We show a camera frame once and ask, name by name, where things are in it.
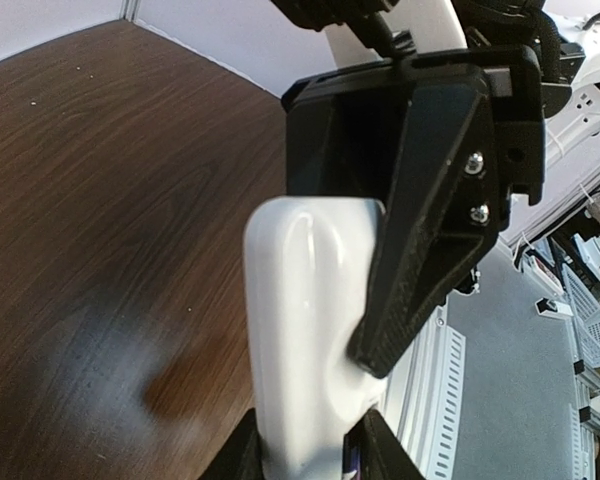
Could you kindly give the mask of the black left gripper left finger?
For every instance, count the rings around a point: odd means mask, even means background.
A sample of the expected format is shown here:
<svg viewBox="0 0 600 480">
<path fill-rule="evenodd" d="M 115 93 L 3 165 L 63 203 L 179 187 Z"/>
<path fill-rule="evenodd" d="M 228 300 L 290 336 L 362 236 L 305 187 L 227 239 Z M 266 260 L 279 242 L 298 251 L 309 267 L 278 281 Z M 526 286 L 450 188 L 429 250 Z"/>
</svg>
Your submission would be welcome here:
<svg viewBox="0 0 600 480">
<path fill-rule="evenodd" d="M 259 429 L 255 408 L 248 409 L 200 480 L 264 480 L 269 447 Z"/>
</svg>

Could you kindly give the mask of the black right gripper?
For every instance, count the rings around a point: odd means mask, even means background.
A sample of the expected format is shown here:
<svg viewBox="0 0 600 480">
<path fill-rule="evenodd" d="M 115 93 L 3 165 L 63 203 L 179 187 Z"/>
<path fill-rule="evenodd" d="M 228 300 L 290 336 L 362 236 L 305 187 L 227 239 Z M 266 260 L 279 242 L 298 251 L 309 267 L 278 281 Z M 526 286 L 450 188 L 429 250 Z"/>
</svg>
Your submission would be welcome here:
<svg viewBox="0 0 600 480">
<path fill-rule="evenodd" d="M 502 196 L 540 201 L 545 133 L 540 69 L 524 46 L 412 55 L 298 80 L 281 98 L 286 132 L 296 102 L 366 91 L 405 102 L 366 309 L 347 347 L 382 379 L 494 246 L 499 179 Z"/>
</svg>

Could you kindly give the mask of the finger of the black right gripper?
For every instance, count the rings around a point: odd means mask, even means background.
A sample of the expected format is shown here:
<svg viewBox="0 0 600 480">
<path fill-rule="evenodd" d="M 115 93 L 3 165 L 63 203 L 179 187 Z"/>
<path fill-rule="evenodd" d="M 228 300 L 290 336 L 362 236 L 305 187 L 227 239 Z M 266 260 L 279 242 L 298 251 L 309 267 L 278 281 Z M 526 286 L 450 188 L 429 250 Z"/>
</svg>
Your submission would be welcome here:
<svg viewBox="0 0 600 480">
<path fill-rule="evenodd" d="M 286 192 L 385 200 L 405 102 L 380 91 L 296 102 L 287 114 Z"/>
</svg>

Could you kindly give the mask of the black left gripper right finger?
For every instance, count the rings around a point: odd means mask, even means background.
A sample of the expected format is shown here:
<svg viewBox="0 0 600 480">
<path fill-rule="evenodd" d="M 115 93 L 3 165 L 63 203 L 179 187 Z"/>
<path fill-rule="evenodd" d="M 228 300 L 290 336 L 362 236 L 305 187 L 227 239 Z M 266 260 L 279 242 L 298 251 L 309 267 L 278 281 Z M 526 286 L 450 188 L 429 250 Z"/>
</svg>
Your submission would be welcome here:
<svg viewBox="0 0 600 480">
<path fill-rule="evenodd" d="M 383 416 L 369 409 L 344 436 L 343 479 L 422 480 Z"/>
</svg>

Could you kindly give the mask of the white remote control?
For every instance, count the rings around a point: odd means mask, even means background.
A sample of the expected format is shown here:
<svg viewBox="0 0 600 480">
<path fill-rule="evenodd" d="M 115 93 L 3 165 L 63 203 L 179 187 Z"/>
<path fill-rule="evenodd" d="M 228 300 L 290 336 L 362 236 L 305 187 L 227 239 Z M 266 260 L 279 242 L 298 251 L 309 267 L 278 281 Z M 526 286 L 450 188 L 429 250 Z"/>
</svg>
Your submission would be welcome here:
<svg viewBox="0 0 600 480">
<path fill-rule="evenodd" d="M 347 433 L 386 383 L 349 359 L 382 209 L 372 199 L 278 197 L 244 234 L 249 353 L 268 479 L 338 479 Z"/>
</svg>

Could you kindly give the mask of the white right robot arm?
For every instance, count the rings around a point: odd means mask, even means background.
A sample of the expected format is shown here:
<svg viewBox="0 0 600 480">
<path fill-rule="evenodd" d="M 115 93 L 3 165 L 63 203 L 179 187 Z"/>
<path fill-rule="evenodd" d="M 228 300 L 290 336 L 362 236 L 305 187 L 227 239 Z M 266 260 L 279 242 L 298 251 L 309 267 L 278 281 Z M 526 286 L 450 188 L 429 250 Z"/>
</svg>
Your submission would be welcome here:
<svg viewBox="0 0 600 480">
<path fill-rule="evenodd" d="M 433 309 L 543 195 L 545 163 L 600 131 L 600 12 L 539 1 L 281 1 L 296 26 L 345 26 L 378 60 L 296 82 L 287 191 L 385 209 L 348 357 L 393 369 Z"/>
</svg>

